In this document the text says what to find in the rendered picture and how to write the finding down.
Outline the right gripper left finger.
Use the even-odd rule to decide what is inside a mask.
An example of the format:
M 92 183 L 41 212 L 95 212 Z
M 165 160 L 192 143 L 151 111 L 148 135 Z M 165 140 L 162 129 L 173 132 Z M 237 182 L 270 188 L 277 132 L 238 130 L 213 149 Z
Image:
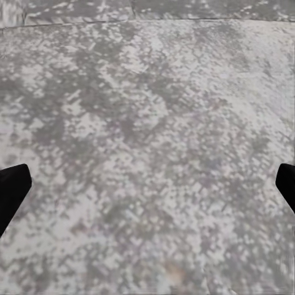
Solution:
M 32 186 L 27 164 L 0 170 L 0 237 Z

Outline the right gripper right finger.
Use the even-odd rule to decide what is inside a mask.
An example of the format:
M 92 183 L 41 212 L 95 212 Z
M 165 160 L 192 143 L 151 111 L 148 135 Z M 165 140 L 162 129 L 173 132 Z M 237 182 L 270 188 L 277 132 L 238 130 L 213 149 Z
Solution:
M 282 163 L 275 184 L 295 213 L 295 166 Z

